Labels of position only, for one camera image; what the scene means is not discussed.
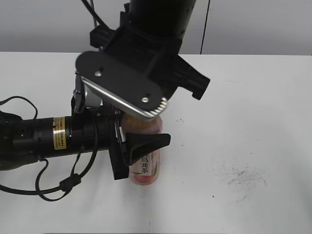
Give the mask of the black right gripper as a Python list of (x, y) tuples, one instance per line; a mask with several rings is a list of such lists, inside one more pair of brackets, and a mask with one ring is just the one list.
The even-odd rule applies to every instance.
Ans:
[(178, 87), (200, 100), (210, 79), (178, 55), (182, 40), (159, 37), (129, 24), (116, 30), (99, 25), (90, 32), (90, 45), (155, 82), (170, 99)]

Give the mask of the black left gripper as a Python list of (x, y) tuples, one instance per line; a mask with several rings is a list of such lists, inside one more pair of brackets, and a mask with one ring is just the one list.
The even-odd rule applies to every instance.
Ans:
[(126, 164), (122, 148), (120, 119), (122, 114), (113, 107), (100, 107), (97, 110), (96, 123), (98, 130), (97, 149), (109, 152), (115, 180), (129, 176), (129, 166), (145, 155), (170, 145), (170, 134), (126, 134)]

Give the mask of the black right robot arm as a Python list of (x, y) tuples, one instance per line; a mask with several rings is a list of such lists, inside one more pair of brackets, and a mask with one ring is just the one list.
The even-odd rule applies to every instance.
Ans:
[(200, 100), (210, 79), (178, 54), (194, 6), (194, 0), (131, 0), (117, 29), (93, 13), (99, 25), (90, 32), (90, 45), (156, 83), (167, 99), (182, 87)]

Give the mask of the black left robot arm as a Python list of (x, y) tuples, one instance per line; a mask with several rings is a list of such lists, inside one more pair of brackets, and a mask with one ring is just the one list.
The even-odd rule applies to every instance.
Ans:
[(110, 107), (85, 109), (80, 114), (23, 120), (0, 114), (0, 169), (13, 170), (52, 158), (88, 153), (96, 148), (110, 155), (115, 180), (128, 178), (129, 167), (145, 155), (170, 144), (169, 134), (126, 134), (117, 130), (121, 115)]

